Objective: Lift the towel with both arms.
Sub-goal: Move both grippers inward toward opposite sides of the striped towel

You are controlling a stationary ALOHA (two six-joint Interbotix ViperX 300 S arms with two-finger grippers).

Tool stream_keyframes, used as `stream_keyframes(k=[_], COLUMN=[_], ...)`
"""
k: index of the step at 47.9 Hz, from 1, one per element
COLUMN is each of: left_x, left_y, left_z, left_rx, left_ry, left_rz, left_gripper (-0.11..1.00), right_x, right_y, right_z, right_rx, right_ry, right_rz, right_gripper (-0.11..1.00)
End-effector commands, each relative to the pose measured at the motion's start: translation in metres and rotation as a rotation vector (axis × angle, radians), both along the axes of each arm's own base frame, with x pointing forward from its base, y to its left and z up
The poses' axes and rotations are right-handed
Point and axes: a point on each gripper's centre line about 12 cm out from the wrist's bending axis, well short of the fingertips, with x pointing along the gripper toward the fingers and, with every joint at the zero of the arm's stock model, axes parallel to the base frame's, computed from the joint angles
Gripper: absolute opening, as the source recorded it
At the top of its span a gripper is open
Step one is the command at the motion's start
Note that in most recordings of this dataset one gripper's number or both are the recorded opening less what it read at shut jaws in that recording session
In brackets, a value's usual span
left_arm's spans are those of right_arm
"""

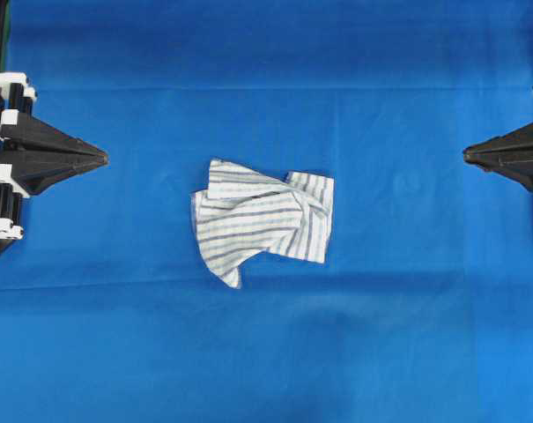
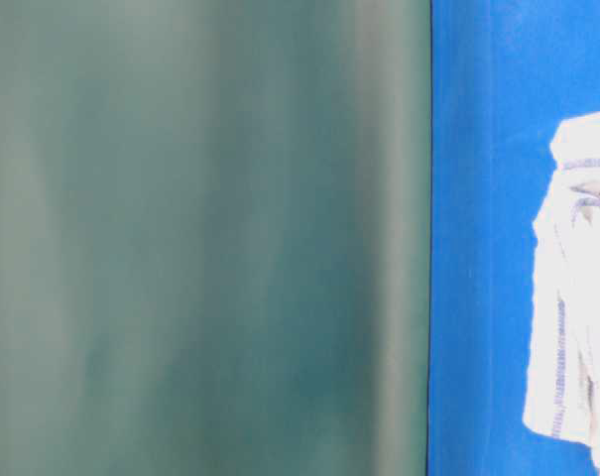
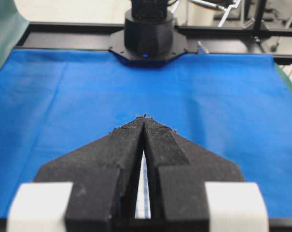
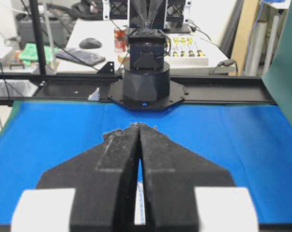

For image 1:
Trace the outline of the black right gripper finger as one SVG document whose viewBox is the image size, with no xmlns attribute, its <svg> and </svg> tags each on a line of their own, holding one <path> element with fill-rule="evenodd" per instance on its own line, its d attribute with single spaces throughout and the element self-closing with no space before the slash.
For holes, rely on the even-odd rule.
<svg viewBox="0 0 533 423">
<path fill-rule="evenodd" d="M 483 143 L 471 145 L 463 150 L 463 156 L 485 153 L 516 152 L 533 149 L 533 127 L 522 127 L 504 136 L 493 137 Z"/>
<path fill-rule="evenodd" d="M 500 164 L 487 164 L 485 161 L 473 159 L 470 156 L 464 156 L 463 160 L 467 164 L 479 167 L 486 172 L 494 172 L 514 182 L 519 182 L 527 191 L 533 192 L 533 175 L 531 174 L 526 174 L 520 170 L 512 170 Z"/>
</svg>

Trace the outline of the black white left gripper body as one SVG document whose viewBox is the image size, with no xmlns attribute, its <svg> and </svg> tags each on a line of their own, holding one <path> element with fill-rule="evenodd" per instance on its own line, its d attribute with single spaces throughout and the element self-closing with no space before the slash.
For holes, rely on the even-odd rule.
<svg viewBox="0 0 533 423">
<path fill-rule="evenodd" d="M 19 118 L 30 115 L 35 90 L 24 73 L 0 73 L 0 241 L 19 241 L 21 203 L 37 190 L 37 171 L 30 152 L 17 139 L 4 137 L 3 130 L 23 129 Z"/>
</svg>

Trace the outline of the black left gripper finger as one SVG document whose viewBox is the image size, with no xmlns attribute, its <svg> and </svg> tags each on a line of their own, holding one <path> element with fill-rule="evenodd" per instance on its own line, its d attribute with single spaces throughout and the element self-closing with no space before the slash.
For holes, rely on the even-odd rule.
<svg viewBox="0 0 533 423">
<path fill-rule="evenodd" d="M 75 153 L 107 161 L 107 154 L 86 141 L 71 137 L 47 123 L 16 109 L 1 114 L 0 137 L 16 144 L 49 152 Z"/>
<path fill-rule="evenodd" d="M 50 186 L 108 163 L 75 153 L 0 152 L 0 184 L 12 186 L 24 198 L 37 196 Z"/>
</svg>

